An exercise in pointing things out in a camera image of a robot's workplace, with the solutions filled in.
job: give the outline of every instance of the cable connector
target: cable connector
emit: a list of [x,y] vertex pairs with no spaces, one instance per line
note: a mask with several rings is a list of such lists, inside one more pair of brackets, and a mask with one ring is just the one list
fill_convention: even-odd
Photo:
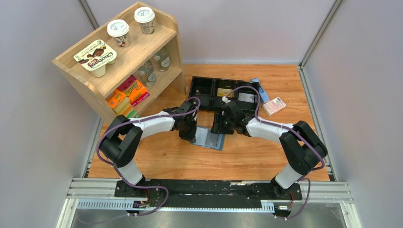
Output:
[[228,100],[228,98],[227,98],[226,96],[223,96],[223,97],[221,98],[221,100],[222,100],[224,103],[230,102],[230,100]]

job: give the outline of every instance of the robotic arm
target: robotic arm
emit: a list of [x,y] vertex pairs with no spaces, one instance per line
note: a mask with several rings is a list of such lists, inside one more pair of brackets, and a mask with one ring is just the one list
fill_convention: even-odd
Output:
[[[179,130],[182,139],[193,142],[196,133],[196,112],[182,115],[196,107],[185,101],[180,107],[164,109],[162,112],[143,118],[127,119],[117,116],[109,126],[112,130],[100,143],[100,150],[109,158],[121,175],[131,184],[137,184],[144,176],[133,162],[135,151],[141,139],[159,133]],[[222,106],[222,112],[216,113],[213,133],[239,134],[248,137],[260,137],[282,145],[288,164],[270,182],[276,197],[284,196],[293,183],[311,172],[319,163],[319,158],[308,148],[300,145],[292,131],[298,132],[324,158],[327,149],[306,122],[283,124],[246,116],[235,101]]]

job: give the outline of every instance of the gray floor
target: gray floor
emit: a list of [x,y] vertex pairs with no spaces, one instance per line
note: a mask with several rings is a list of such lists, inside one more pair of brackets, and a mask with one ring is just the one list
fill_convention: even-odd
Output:
[[[301,204],[295,204],[296,213]],[[121,210],[77,210],[82,221],[99,222],[125,214]],[[124,217],[101,225],[73,221],[74,228],[345,228],[339,204],[308,204],[296,219],[281,221],[272,214],[237,212],[158,211],[144,217]]]

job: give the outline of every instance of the glass bottle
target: glass bottle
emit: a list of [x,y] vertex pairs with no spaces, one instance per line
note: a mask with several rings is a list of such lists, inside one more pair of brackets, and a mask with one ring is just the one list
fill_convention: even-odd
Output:
[[157,63],[157,69],[159,71],[167,71],[169,69],[169,56],[168,49],[164,46],[154,55],[154,59]]
[[157,81],[157,75],[150,60],[147,60],[138,71],[145,86],[152,86]]

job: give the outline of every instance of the wood surface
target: wood surface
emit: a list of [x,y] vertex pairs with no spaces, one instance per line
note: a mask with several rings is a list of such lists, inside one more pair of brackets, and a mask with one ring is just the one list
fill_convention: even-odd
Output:
[[[172,59],[170,69],[167,72],[157,72],[156,70],[157,83],[150,88],[150,97],[139,104],[136,111],[141,113],[168,85],[172,85],[183,94],[186,93],[176,20],[171,15],[151,7],[155,12],[155,32],[145,35],[138,23],[134,21],[134,12],[141,6],[148,5],[136,2],[52,61],[106,124],[111,123],[116,114],[109,107],[105,98],[131,74],[137,72],[144,62],[152,59],[153,55],[165,45],[170,52],[170,59]],[[131,45],[127,48],[118,47],[114,39],[107,33],[108,23],[115,19],[123,19],[130,26]],[[73,58],[75,54],[97,39],[104,40],[117,52],[115,62],[106,65],[106,74],[99,78],[94,77]]]
[[[304,120],[314,127],[304,89],[296,65],[184,65],[189,89],[192,76],[250,80],[258,77],[270,98],[280,96],[287,107],[271,117],[263,110],[262,118],[297,123]],[[179,106],[186,95],[166,88],[142,116]],[[211,128],[214,113],[200,111],[199,126]],[[104,124],[101,133],[105,132]],[[191,145],[181,140],[178,132],[164,132],[141,140],[135,162],[146,178],[209,179],[209,180],[271,180],[288,163],[282,147],[261,138],[226,135],[222,151]],[[96,155],[88,177],[117,178],[116,172]],[[313,181],[328,181],[326,169],[308,175]]]

